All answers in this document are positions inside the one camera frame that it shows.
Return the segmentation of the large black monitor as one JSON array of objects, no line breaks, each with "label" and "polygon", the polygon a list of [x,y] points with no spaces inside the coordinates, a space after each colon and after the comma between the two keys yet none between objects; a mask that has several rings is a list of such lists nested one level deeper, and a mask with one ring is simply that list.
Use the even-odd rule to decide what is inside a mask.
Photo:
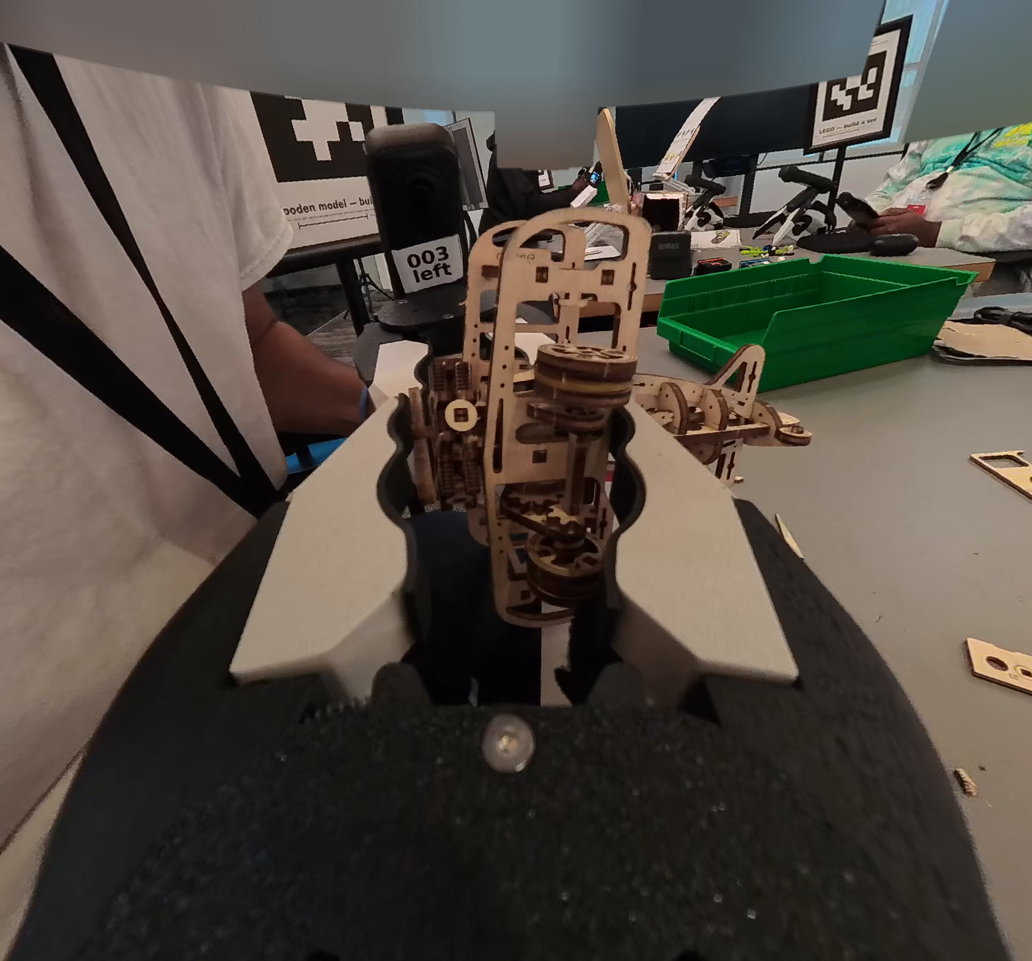
[{"label": "large black monitor", "polygon": [[[722,97],[704,117],[688,163],[801,150],[812,127],[814,83]],[[702,98],[619,105],[613,114],[624,168],[656,167]]]}]

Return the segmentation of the marker sign on pole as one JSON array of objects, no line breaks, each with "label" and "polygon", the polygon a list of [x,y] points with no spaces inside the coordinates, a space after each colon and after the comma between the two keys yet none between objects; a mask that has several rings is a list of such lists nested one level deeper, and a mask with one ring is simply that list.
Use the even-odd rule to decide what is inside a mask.
[{"label": "marker sign on pole", "polygon": [[813,85],[805,154],[869,145],[891,135],[911,26],[911,15],[879,25],[860,74]]}]

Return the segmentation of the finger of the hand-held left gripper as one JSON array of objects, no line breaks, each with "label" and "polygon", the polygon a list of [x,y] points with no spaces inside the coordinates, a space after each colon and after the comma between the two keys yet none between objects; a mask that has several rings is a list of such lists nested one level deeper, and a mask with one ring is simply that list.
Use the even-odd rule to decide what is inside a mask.
[{"label": "finger of the hand-held left gripper", "polygon": [[428,345],[399,340],[381,344],[376,369],[370,380],[370,404],[376,411],[399,395],[407,396],[413,387],[420,387],[419,363],[429,355]]}]

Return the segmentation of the white marker sign on stand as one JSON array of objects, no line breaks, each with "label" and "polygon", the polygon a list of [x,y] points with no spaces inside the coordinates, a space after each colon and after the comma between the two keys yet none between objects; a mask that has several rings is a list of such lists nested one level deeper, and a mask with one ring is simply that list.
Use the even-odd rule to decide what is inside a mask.
[{"label": "white marker sign on stand", "polygon": [[293,246],[377,232],[365,142],[374,128],[402,125],[402,109],[257,91],[240,106],[245,129],[293,228]]}]

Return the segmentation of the pale wooden blade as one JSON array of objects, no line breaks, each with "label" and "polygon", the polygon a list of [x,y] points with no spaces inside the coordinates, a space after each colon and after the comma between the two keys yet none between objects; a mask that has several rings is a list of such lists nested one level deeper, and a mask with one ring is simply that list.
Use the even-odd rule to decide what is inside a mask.
[{"label": "pale wooden blade", "polygon": [[614,118],[606,107],[601,109],[598,115],[596,151],[609,205],[620,209],[626,215],[632,214],[633,202],[625,164],[622,161],[616,138]]}]

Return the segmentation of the green storage bin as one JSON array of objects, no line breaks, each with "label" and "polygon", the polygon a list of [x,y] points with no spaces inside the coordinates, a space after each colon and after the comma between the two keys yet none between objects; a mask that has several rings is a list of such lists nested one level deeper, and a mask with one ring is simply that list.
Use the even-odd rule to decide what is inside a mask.
[{"label": "green storage bin", "polygon": [[763,263],[669,282],[656,332],[711,372],[763,347],[770,391],[920,357],[975,277],[850,255]]}]

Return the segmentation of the square wooden piece with holes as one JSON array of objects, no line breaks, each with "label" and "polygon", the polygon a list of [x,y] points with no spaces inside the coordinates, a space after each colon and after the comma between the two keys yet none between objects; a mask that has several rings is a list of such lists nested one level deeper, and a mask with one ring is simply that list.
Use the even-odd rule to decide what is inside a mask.
[{"label": "square wooden piece with holes", "polygon": [[982,640],[965,640],[971,673],[988,683],[1031,695],[1031,656]]}]

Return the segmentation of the person's left forearm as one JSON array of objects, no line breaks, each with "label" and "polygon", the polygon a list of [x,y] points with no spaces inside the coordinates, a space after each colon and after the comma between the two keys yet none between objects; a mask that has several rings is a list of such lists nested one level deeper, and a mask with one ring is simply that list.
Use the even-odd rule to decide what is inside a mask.
[{"label": "person's left forearm", "polygon": [[279,435],[347,437],[361,425],[366,386],[352,365],[326,355],[279,321],[262,288],[241,293],[257,381]]}]

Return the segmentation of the white printed card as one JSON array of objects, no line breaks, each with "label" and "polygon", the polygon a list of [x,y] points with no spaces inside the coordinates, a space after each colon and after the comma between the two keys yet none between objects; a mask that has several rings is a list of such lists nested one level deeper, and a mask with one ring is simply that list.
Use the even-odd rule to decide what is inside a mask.
[{"label": "white printed card", "polygon": [[662,162],[654,169],[654,179],[668,181],[676,177],[677,169],[698,136],[703,121],[720,100],[719,96],[708,97],[694,106],[666,149]]}]

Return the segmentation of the idle hand-held gripper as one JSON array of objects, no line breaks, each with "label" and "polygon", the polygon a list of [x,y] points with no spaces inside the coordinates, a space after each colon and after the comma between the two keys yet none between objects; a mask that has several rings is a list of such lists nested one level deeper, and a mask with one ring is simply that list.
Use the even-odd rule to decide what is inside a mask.
[{"label": "idle hand-held gripper", "polygon": [[695,175],[685,178],[683,184],[694,190],[694,195],[681,229],[688,232],[720,231],[725,219],[716,205],[716,198],[725,194],[725,185]]},{"label": "idle hand-held gripper", "polygon": [[801,189],[755,229],[755,242],[769,236],[768,247],[777,250],[805,236],[832,232],[837,228],[835,182],[832,179],[793,164],[781,167],[778,177],[783,183],[799,185]]}]

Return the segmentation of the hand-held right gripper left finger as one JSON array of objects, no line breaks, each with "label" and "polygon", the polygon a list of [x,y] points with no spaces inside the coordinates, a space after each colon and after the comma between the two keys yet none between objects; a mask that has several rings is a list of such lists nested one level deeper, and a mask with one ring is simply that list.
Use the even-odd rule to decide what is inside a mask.
[{"label": "hand-held right gripper left finger", "polygon": [[239,684],[316,675],[338,695],[367,697],[413,643],[406,534],[379,496],[401,412],[401,399],[382,401],[291,493],[229,667]]}]

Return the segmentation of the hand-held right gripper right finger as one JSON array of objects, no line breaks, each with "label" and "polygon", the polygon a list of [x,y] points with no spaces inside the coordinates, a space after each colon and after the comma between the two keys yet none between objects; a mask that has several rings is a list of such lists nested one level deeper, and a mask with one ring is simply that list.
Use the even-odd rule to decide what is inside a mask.
[{"label": "hand-held right gripper right finger", "polygon": [[799,669],[734,496],[641,406],[622,413],[644,493],[615,538],[617,655],[663,706],[706,675],[793,684]]}]

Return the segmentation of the black box device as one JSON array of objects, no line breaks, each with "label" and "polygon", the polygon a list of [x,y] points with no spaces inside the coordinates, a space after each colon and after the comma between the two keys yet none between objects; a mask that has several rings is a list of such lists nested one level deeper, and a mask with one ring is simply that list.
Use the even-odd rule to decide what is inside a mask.
[{"label": "black box device", "polygon": [[655,281],[688,278],[692,274],[692,233],[690,231],[654,231],[651,234],[648,277]]}]

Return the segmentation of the wooden scrap with slots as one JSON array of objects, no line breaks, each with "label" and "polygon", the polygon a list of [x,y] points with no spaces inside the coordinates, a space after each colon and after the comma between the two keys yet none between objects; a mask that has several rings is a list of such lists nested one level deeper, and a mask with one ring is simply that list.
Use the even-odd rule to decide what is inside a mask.
[{"label": "wooden scrap with slots", "polygon": [[1015,490],[1021,496],[1031,500],[1031,462],[1026,459],[1024,450],[972,453],[969,461]]}]

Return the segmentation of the wooden biplane model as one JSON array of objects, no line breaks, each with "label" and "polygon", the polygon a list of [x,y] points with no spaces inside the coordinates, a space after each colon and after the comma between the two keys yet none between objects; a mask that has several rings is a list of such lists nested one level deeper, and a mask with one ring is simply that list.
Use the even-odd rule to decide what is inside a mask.
[{"label": "wooden biplane model", "polygon": [[750,446],[807,446],[757,398],[745,345],[706,383],[637,372],[651,229],[622,210],[499,224],[471,248],[458,355],[408,392],[424,506],[462,507],[491,557],[501,619],[565,623],[603,584],[619,518],[606,489],[616,415],[632,401],[715,477]]}]

